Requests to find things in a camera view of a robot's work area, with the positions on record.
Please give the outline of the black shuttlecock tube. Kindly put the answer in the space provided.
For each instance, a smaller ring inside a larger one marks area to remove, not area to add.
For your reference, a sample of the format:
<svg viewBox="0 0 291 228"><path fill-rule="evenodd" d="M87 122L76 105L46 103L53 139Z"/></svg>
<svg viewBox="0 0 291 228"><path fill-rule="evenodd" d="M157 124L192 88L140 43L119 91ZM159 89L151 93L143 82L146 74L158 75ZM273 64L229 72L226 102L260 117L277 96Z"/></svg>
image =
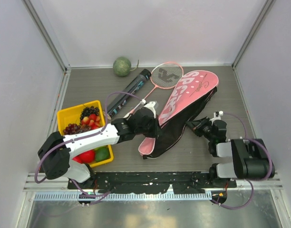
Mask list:
<svg viewBox="0 0 291 228"><path fill-rule="evenodd" d="M135 77L133 81L123 90L123 93L119 93L113 101L107 106L108 116L110 118L114 117L119 110L127 102L127 99L130 98L129 94L136 93L151 77L151 72L147 69L143 69L141 73Z"/></svg>

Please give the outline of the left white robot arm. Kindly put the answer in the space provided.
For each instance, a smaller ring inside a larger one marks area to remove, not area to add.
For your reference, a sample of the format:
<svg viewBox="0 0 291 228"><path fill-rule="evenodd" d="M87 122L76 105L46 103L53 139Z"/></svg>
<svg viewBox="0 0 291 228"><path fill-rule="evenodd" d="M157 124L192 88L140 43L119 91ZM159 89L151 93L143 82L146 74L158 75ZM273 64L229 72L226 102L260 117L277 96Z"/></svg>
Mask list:
<svg viewBox="0 0 291 228"><path fill-rule="evenodd" d="M88 132L73 135L53 132L38 151L40 162L36 170L43 170L47 180L66 177L85 189L92 188L95 177L91 174L90 166L74 161L74 157L91 149L130 141L137 135L158 137L161 129L155 106L155 102L146 103L133 114Z"/></svg>

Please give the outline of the pink racket bag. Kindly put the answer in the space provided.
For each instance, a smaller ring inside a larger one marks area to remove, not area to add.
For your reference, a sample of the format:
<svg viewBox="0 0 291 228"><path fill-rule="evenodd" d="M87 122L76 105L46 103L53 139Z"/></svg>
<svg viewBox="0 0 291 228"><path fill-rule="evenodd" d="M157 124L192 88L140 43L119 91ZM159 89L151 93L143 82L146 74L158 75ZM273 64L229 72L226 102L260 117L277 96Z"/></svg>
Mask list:
<svg viewBox="0 0 291 228"><path fill-rule="evenodd" d="M207 70L194 70L183 75L158 117L161 135L145 138L138 147L142 158L158 158L175 146L183 136L186 122L202 112L217 92L218 84L218 76Z"/></svg>

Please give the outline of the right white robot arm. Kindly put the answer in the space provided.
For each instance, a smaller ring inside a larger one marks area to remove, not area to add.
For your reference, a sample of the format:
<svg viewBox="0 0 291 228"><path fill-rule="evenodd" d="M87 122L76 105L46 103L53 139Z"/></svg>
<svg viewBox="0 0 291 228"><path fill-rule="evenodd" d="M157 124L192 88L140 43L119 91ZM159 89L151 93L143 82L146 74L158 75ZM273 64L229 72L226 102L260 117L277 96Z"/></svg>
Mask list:
<svg viewBox="0 0 291 228"><path fill-rule="evenodd" d="M209 183L220 187L226 179L266 180L273 178L275 167L262 139L226 139L227 123L220 117L188 121L186 125L198 137L208 140L213 157L231 158L209 169Z"/></svg>

